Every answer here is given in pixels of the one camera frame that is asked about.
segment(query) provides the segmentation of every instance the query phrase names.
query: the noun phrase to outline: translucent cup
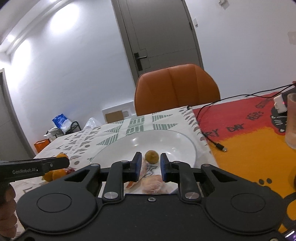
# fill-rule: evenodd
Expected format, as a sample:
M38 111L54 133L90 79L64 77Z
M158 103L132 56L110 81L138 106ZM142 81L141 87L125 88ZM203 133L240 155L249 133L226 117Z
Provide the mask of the translucent cup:
M288 94L286 143L296 149L296 93Z

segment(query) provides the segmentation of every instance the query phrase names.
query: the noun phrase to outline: human hand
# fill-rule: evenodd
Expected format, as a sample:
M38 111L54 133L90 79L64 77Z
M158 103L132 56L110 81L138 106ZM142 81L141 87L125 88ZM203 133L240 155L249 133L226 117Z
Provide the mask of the human hand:
M14 238L16 234L15 224L17 217L14 212L16 209L15 191L10 185L5 193L6 203L0 206L0 234L4 237Z

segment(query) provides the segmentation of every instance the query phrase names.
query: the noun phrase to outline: gray door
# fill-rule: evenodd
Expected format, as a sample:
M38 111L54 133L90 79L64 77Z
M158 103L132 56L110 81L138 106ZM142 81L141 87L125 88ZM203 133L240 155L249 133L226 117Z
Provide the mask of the gray door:
M4 99L3 73L0 72L0 160L25 160L29 155L11 120Z
M179 64L194 63L202 67L196 34L184 1L118 0L118 3L138 76Z

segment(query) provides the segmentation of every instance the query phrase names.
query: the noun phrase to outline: white plate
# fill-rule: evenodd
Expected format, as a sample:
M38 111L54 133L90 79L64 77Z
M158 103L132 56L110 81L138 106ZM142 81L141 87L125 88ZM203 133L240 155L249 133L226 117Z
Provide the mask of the white plate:
M116 142L106 146L92 160L98 163L101 168L111 167L114 162L128 160L131 161L137 151L145 156L149 150L156 151L159 156L166 153L170 161L183 161L191 167L196 161L196 148L192 141L182 133L170 130L150 130L138 132L133 135L125 136ZM153 169L154 175L161 175L159 162ZM102 196L105 183L103 183L99 197ZM176 183L166 183L167 193L174 191L178 185ZM141 194L142 189L139 184L127 190L128 193Z

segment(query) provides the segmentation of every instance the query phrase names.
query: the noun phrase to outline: orange chair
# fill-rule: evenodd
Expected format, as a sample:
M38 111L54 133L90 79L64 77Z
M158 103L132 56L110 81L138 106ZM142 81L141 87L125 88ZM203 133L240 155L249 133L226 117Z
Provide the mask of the orange chair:
M186 105L220 100L217 84L195 64L155 70L139 77L135 108L138 116Z

